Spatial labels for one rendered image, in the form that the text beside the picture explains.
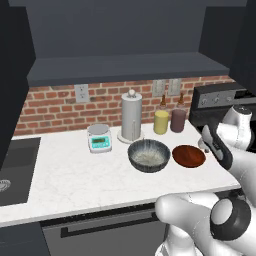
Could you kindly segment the dark cabinet door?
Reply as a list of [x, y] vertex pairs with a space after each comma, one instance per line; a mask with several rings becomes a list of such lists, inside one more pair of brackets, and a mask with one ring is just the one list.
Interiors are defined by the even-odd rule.
[[28, 94], [27, 75], [34, 61], [26, 8], [0, 0], [0, 169]]
[[256, 0], [247, 0], [229, 77], [256, 95]]

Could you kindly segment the dark sink basin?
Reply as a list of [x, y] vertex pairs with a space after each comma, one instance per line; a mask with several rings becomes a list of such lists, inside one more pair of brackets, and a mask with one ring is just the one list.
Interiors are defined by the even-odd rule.
[[28, 201], [40, 137], [12, 140], [0, 170], [0, 206]]

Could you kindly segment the small red-brown bowl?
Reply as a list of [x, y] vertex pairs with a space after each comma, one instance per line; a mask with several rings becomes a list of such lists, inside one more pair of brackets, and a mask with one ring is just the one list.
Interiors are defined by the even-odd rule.
[[172, 151], [172, 157], [176, 163], [186, 168], [201, 166], [205, 160], [205, 154], [197, 147], [191, 145], [179, 145]]

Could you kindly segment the dark purple bottle, brown neck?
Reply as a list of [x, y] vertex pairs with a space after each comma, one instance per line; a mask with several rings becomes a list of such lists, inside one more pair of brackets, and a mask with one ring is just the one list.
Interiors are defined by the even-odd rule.
[[181, 133], [184, 129], [186, 120], [186, 110], [183, 99], [183, 94], [180, 94], [180, 98], [176, 107], [172, 110], [170, 129], [175, 133]]

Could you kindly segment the open dark grey wall cabinet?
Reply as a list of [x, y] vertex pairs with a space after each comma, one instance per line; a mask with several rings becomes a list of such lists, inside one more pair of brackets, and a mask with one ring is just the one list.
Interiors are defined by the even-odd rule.
[[32, 86], [222, 75], [204, 49], [235, 0], [24, 0]]

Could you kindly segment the grey wall outlet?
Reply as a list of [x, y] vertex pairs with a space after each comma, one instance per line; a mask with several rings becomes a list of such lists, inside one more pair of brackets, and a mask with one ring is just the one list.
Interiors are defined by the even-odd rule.
[[177, 96], [180, 94], [181, 79], [170, 79], [168, 85], [168, 95]]
[[78, 84], [74, 86], [77, 103], [89, 102], [89, 88], [87, 84]]
[[152, 85], [152, 96], [162, 97], [165, 94], [166, 80], [154, 80]]

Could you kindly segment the paper towel roll on holder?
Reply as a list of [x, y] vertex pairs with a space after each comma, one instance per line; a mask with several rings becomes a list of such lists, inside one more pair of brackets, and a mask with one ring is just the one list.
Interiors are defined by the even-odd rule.
[[131, 144], [144, 138], [141, 129], [142, 95], [130, 89], [122, 99], [122, 125], [117, 138], [126, 144]]

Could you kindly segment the white and teal kitchen scale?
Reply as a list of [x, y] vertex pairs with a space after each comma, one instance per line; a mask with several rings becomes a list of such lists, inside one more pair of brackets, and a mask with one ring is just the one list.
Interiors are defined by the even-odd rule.
[[112, 136], [106, 124], [93, 124], [87, 128], [88, 146], [91, 153], [105, 153], [112, 150]]

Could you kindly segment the yellow bottle with brown neck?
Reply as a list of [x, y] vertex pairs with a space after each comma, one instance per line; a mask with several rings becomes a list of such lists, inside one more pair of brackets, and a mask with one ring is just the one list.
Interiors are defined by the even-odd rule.
[[167, 132], [169, 113], [166, 110], [166, 99], [162, 96], [159, 109], [154, 114], [154, 132], [163, 135]]

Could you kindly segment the dark base cabinet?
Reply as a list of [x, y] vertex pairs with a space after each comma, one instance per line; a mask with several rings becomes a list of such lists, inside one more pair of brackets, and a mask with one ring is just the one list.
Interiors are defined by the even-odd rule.
[[1, 227], [0, 256], [50, 256], [40, 223]]

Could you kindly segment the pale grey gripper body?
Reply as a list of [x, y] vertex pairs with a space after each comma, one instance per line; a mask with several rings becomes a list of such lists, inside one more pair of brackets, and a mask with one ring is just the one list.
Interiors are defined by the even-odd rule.
[[204, 143], [203, 139], [200, 138], [198, 141], [198, 147], [200, 149], [202, 149], [205, 153], [209, 153], [210, 149], [208, 148], [208, 146]]

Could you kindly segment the large grey bowl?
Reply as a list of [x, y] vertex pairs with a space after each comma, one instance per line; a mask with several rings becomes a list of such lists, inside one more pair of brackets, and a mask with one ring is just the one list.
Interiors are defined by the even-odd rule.
[[142, 139], [132, 143], [127, 150], [131, 165], [143, 173], [155, 173], [165, 168], [171, 153], [162, 142]]

